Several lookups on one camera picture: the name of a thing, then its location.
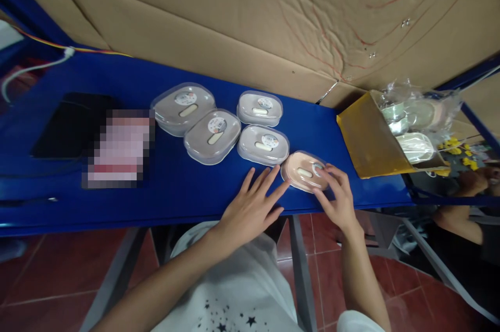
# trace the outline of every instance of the white t-shirt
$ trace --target white t-shirt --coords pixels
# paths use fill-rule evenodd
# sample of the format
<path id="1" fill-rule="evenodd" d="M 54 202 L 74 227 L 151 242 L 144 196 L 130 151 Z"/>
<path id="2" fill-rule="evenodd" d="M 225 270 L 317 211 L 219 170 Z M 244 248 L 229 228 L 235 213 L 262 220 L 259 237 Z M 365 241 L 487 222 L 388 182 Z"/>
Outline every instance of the white t-shirt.
<path id="1" fill-rule="evenodd" d="M 217 222 L 186 232 L 172 257 L 200 239 Z M 262 234 L 211 268 L 154 329 L 193 332 L 302 332 L 290 285 L 277 265 L 276 244 Z M 338 332 L 383 332 L 370 318 L 346 311 Z"/>

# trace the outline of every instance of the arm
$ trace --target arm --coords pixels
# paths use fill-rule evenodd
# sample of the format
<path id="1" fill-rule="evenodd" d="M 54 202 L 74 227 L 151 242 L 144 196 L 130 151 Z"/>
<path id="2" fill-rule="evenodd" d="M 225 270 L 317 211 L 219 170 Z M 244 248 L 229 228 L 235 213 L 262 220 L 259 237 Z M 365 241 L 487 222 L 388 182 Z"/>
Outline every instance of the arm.
<path id="1" fill-rule="evenodd" d="M 314 194 L 345 236 L 342 243 L 342 283 L 346 307 L 365 314 L 386 332 L 391 332 L 384 298 L 366 249 L 365 233 L 354 214 L 349 178 L 331 164 L 327 164 L 325 170 L 318 169 L 318 172 L 330 184 L 335 200 L 330 202 L 319 189 L 315 189 Z"/>
<path id="2" fill-rule="evenodd" d="M 476 196 L 486 190 L 490 179 L 498 179 L 498 168 L 484 167 L 467 171 L 458 177 L 460 190 L 453 196 Z M 478 245 L 483 244 L 483 231 L 478 223 L 469 221 L 470 206 L 449 205 L 438 209 L 432 219 L 442 229 L 454 233 Z"/>
<path id="3" fill-rule="evenodd" d="M 266 196 L 279 169 L 279 165 L 271 172 L 266 168 L 250 187 L 255 171 L 252 168 L 221 221 L 194 245 L 136 286 L 92 331 L 153 329 L 205 272 L 276 221 L 283 208 L 270 211 L 290 185 L 286 181 L 269 197 Z"/>

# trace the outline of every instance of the hand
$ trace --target hand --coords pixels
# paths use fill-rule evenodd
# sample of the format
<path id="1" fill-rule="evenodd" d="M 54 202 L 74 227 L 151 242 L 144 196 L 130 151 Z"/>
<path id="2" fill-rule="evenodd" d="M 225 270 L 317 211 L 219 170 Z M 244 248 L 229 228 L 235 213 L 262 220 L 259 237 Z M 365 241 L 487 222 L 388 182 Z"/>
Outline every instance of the hand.
<path id="1" fill-rule="evenodd" d="M 482 167 L 476 171 L 460 173 L 458 176 L 460 191 L 474 196 L 488 188 L 490 179 L 500 179 L 500 169 Z"/>
<path id="2" fill-rule="evenodd" d="M 327 164 L 325 169 L 316 168 L 316 171 L 328 182 L 335 194 L 335 200 L 329 201 L 321 190 L 313 189 L 314 195 L 330 220 L 344 233 L 360 228 L 354 214 L 353 193 L 347 174 L 331 164 Z"/>
<path id="3" fill-rule="evenodd" d="M 230 252 L 263 233 L 283 212 L 283 207 L 270 211 L 278 199 L 285 194 L 290 186 L 290 180 L 285 181 L 271 195 L 266 196 L 279 170 L 279 165 L 271 171 L 266 168 L 250 187 L 255 168 L 250 169 L 240 192 L 226 208 L 220 222 L 213 228 L 221 242 L 229 245 Z"/>

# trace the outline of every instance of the label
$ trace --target label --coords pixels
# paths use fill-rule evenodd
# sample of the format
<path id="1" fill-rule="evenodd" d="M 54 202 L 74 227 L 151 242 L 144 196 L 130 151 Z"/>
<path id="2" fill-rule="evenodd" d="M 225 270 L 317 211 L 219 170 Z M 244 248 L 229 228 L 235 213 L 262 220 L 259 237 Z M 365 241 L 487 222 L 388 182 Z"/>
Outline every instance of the label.
<path id="1" fill-rule="evenodd" d="M 323 169 L 323 166 L 319 163 L 314 163 L 312 165 L 312 171 L 314 172 L 314 174 L 318 177 L 321 177 L 321 175 L 316 171 L 316 168 L 320 168 L 320 169 Z"/>
<path id="2" fill-rule="evenodd" d="M 176 95 L 174 101 L 179 105 L 191 105 L 196 103 L 196 94 L 190 91 L 182 91 Z"/>
<path id="3" fill-rule="evenodd" d="M 262 136 L 262 144 L 266 145 L 267 147 L 276 148 L 278 147 L 278 144 L 280 144 L 280 142 L 274 135 L 265 134 Z"/>
<path id="4" fill-rule="evenodd" d="M 228 124 L 222 117 L 214 117 L 208 122 L 208 131 L 213 134 L 224 131 Z"/>
<path id="5" fill-rule="evenodd" d="M 259 100 L 257 100 L 257 103 L 259 103 L 261 108 L 264 109 L 271 109 L 272 108 L 272 101 L 271 99 L 267 97 L 261 97 Z"/>

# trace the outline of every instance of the pink container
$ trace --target pink container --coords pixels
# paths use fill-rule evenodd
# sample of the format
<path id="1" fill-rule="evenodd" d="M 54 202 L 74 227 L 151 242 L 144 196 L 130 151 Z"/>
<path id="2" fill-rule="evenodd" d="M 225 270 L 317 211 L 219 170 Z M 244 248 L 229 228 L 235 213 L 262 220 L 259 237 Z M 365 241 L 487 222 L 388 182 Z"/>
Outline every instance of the pink container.
<path id="1" fill-rule="evenodd" d="M 323 169 L 325 162 L 305 151 L 296 151 L 281 165 L 283 180 L 290 178 L 291 185 L 297 189 L 312 193 L 314 188 L 326 190 L 328 182 L 316 171 Z"/>

